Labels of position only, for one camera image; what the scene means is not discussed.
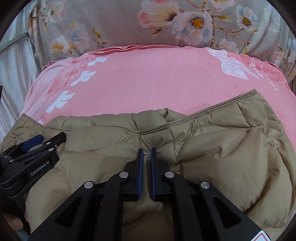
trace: sticker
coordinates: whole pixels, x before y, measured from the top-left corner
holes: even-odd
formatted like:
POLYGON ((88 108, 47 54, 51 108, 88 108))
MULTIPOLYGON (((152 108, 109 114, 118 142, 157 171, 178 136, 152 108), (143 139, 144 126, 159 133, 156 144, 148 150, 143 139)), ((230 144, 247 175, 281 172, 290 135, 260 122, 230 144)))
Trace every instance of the sticker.
POLYGON ((261 230, 251 241, 270 241, 267 234, 261 230))

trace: floral fabric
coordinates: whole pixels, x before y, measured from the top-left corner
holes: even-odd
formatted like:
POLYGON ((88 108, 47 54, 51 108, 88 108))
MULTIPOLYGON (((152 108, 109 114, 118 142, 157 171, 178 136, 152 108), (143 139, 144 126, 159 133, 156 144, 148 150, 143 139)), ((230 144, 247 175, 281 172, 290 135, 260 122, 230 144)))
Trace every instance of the floral fabric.
POLYGON ((266 0, 39 0, 29 18, 43 66, 105 47, 168 44, 270 61, 289 83, 296 75, 296 39, 266 0))

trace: pink blanket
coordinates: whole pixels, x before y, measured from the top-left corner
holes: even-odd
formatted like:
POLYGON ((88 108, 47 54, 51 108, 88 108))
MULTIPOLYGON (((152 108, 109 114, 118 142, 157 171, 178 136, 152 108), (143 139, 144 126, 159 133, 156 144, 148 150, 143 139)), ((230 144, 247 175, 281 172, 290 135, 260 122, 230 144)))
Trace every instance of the pink blanket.
POLYGON ((296 149, 296 97, 269 62, 210 48, 130 45, 50 62, 32 85, 23 113, 54 117, 169 108, 189 115, 257 89, 296 149))

